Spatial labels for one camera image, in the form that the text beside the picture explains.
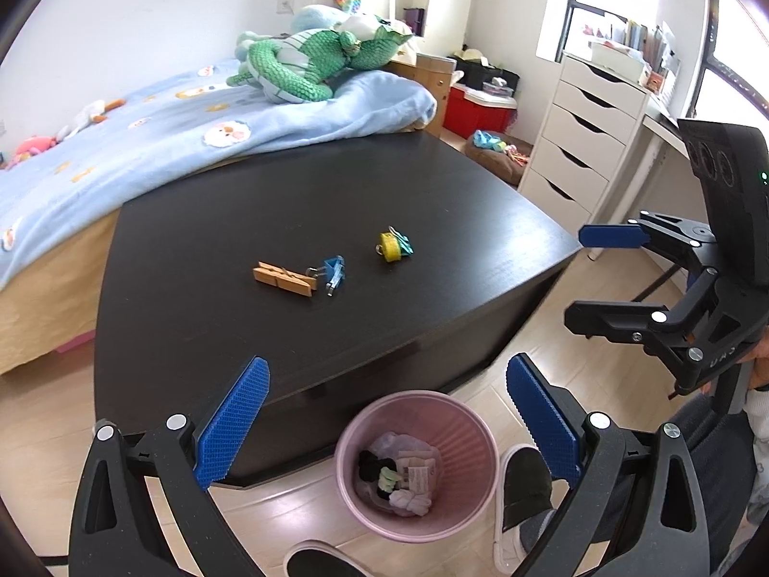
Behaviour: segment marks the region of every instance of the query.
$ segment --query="pink plush toy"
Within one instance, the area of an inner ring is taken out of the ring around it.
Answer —
[[[51,149],[55,144],[55,137],[30,137],[22,141],[22,144],[16,148],[16,154],[6,169],[12,169],[20,162]]]

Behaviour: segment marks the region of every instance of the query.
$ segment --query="drawer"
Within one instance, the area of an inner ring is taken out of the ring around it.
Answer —
[[[578,157],[607,180],[614,175],[624,145],[590,122],[553,105],[542,136]]]
[[[551,217],[569,234],[576,236],[587,223],[590,213],[577,202],[539,175],[533,167],[526,172],[521,195]]]
[[[560,79],[609,102],[612,106],[629,114],[633,120],[641,113],[641,108],[646,102],[646,94],[641,89],[631,86],[598,67],[591,67],[568,56],[564,56],[564,67],[560,71]]]
[[[532,169],[593,212],[608,182],[577,157],[542,138],[532,157]]]
[[[571,86],[568,82],[558,83],[553,103],[570,113],[587,119],[621,143],[627,143],[633,134],[635,119],[609,102],[584,89]]]

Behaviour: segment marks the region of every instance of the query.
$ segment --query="hand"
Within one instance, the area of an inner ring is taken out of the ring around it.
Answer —
[[[740,358],[740,362],[747,362],[748,360],[755,361],[753,363],[751,381],[747,385],[748,389],[759,389],[761,386],[769,384],[769,327],[764,330],[764,336],[759,340],[758,344]],[[700,391],[703,395],[709,393],[710,382],[701,385]]]

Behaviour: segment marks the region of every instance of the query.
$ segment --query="white shoe sole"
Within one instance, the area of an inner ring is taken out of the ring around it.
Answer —
[[[366,577],[374,577],[368,570],[363,568],[359,563],[355,562],[354,559],[348,557],[344,553],[342,553],[339,549],[336,547],[333,547],[326,542],[321,542],[320,540],[305,540],[304,542],[300,542],[298,545],[295,545],[288,549],[288,553],[286,553],[286,556],[283,558],[283,573],[286,574],[288,577],[288,560],[291,559],[291,556],[293,556],[298,551],[302,551],[304,549],[312,549],[314,551],[322,551],[323,553],[328,553],[328,555],[333,555],[333,557],[339,558],[355,568],[356,570],[359,570],[361,574],[365,575]]]
[[[521,528],[520,526],[514,527],[510,530],[512,534],[513,548],[508,547],[508,555],[510,552],[514,553],[514,557],[505,558],[505,547],[502,545],[502,519],[505,517],[505,473],[510,463],[510,458],[518,453],[521,449],[537,449],[534,445],[521,444],[510,447],[505,454],[502,455],[502,462],[500,467],[499,480],[497,480],[497,513],[495,518],[494,527],[494,563],[497,566],[499,572],[507,575],[512,574],[521,565],[526,558],[526,551],[521,543]]]

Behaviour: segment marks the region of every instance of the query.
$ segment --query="drawer handle cutout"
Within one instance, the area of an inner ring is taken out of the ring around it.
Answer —
[[[572,114],[572,117],[574,117],[574,119],[577,120],[577,123],[579,125],[581,125],[582,127],[586,127],[587,130],[592,130],[593,132],[595,132],[595,134],[606,134],[603,130],[601,130],[601,128],[599,128],[598,126],[594,126],[592,123],[590,123],[590,121],[586,121],[582,117],[577,117],[577,115],[575,114]]]
[[[558,188],[555,184],[553,184],[550,180],[545,178],[545,182],[550,184],[550,188],[553,189],[556,193],[558,193],[561,197],[564,199],[568,199],[569,201],[574,201],[574,198],[570,198],[567,194],[565,194],[560,188]]]
[[[556,145],[560,150],[560,153],[564,154],[565,157],[567,157],[571,162],[573,162],[578,167],[581,167],[582,169],[587,169],[587,165],[583,163],[578,157],[574,156],[573,153],[568,153],[564,148],[559,148],[558,145]]]
[[[600,69],[596,69],[592,65],[587,65],[587,67],[590,67],[590,71],[592,71],[595,75],[602,77],[604,80],[608,80],[609,82],[614,82],[615,84],[616,83],[623,84],[622,80],[620,80],[619,78],[615,78],[614,76],[612,76],[606,71],[601,71]]]
[[[601,98],[596,98],[596,97],[595,97],[595,95],[593,95],[592,93],[587,93],[587,91],[586,91],[586,90],[584,90],[584,89],[580,89],[580,91],[582,91],[582,94],[583,94],[583,95],[584,95],[584,96],[585,96],[587,99],[589,99],[591,102],[593,102],[593,103],[597,103],[599,106],[601,106],[601,107],[604,107],[604,108],[614,108],[614,107],[613,107],[613,106],[612,106],[612,105],[611,105],[609,102],[607,102],[606,100],[603,100],[603,99],[601,99]]]

